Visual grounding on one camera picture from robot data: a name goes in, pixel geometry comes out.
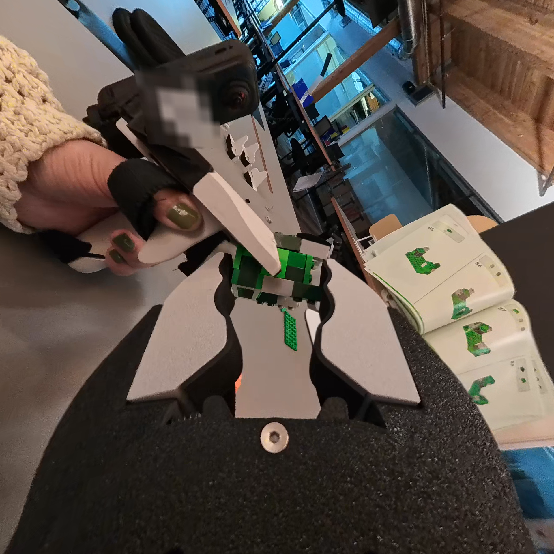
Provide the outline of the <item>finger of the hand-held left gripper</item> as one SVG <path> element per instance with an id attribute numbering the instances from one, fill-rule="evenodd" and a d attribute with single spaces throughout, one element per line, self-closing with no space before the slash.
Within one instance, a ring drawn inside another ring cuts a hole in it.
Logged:
<path id="1" fill-rule="evenodd" d="M 281 272 L 273 232 L 220 174 L 207 173 L 192 194 L 270 275 Z"/>

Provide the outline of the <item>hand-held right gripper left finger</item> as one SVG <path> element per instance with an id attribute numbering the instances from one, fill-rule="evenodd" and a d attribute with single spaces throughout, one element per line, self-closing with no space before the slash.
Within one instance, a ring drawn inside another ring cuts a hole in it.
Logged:
<path id="1" fill-rule="evenodd" d="M 128 390 L 129 403 L 173 399 L 184 414 L 221 397 L 234 417 L 242 347 L 231 319 L 235 305 L 229 253 L 216 253 L 164 302 Z"/>

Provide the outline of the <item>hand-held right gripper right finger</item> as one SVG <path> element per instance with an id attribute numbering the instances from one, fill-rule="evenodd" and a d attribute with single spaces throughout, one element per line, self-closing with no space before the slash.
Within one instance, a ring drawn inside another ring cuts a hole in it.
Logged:
<path id="1" fill-rule="evenodd" d="M 309 376 L 321 407 L 346 404 L 350 419 L 371 419 L 375 403 L 417 407 L 420 396 L 387 305 L 336 260 L 321 268 L 320 324 Z"/>

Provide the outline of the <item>green lego build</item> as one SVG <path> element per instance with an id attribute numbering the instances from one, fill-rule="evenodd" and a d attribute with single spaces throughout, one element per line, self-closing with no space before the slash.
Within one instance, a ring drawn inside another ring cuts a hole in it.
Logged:
<path id="1" fill-rule="evenodd" d="M 275 240 L 281 263 L 275 275 L 243 246 L 237 246 L 231 279 L 233 295 L 281 310 L 293 310 L 302 302 L 317 304 L 321 299 L 321 267 L 333 252 L 334 239 L 275 233 Z"/>

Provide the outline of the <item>green lego plate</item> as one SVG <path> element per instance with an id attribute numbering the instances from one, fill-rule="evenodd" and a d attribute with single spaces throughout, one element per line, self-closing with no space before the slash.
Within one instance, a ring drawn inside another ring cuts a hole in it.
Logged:
<path id="1" fill-rule="evenodd" d="M 293 351 L 297 351 L 297 327 L 296 318 L 286 308 L 281 308 L 283 315 L 283 340 L 284 344 Z"/>

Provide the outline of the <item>lego instruction booklet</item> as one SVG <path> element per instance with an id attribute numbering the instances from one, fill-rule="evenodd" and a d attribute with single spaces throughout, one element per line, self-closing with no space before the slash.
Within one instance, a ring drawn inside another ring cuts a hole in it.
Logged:
<path id="1" fill-rule="evenodd" d="M 492 431 L 553 414 L 553 383 L 500 258 L 453 204 L 364 251 L 379 281 L 457 376 Z"/>

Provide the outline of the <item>person's left hand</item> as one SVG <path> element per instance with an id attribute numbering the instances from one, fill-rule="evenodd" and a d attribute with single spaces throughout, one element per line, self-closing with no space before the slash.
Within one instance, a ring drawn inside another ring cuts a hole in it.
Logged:
<path id="1" fill-rule="evenodd" d="M 29 164 L 15 204 L 18 221 L 37 230 L 57 230 L 72 236 L 118 211 L 107 181 L 125 158 L 87 140 L 72 140 L 45 152 Z M 202 214 L 193 199 L 177 190 L 159 190 L 154 196 L 154 216 L 168 228 L 190 233 L 202 226 Z M 106 266 L 119 276 L 129 276 L 143 264 L 138 256 L 145 241 L 132 229 L 110 235 Z"/>

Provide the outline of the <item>black oval zip case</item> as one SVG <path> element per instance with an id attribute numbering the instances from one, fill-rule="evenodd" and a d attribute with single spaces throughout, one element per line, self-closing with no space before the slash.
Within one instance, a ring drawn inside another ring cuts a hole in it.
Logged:
<path id="1" fill-rule="evenodd" d="M 185 57 L 185 53 L 145 10 L 116 8 L 112 14 L 116 35 L 138 69 L 155 68 Z"/>

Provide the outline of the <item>background office desks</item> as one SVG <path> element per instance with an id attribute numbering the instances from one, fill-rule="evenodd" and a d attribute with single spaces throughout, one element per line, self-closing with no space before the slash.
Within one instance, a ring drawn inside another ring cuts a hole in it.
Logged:
<path id="1" fill-rule="evenodd" d="M 239 29 L 243 31 L 242 41 L 253 53 L 257 66 L 260 90 L 260 102 L 265 112 L 269 132 L 278 145 L 278 138 L 286 135 L 290 150 L 279 159 L 285 183 L 292 192 L 292 179 L 307 179 L 315 175 L 320 179 L 311 186 L 317 188 L 333 179 L 342 178 L 349 164 L 342 165 L 338 155 L 338 144 L 326 146 L 321 139 L 315 123 L 310 119 L 315 107 L 305 108 L 294 85 L 289 85 L 276 61 L 271 46 L 263 37 L 261 27 L 249 1 L 197 1 L 198 5 L 207 4 L 214 10 L 214 16 L 208 17 L 210 23 L 221 29 L 219 22 L 226 21 L 232 27 L 229 4 L 243 18 Z"/>

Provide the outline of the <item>wooden column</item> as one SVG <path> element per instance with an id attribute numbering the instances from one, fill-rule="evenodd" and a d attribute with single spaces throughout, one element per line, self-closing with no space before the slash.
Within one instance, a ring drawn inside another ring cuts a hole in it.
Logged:
<path id="1" fill-rule="evenodd" d="M 399 34 L 400 22 L 399 18 L 395 17 L 315 87 L 311 94 L 314 102 L 322 100 L 324 96 L 341 84 L 351 73 L 360 68 Z"/>

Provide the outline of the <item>silver air duct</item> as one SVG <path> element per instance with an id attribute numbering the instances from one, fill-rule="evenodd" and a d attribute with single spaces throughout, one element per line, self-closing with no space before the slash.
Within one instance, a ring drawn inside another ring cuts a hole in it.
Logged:
<path id="1" fill-rule="evenodd" d="M 419 44 L 419 1 L 398 1 L 402 59 L 413 56 Z"/>

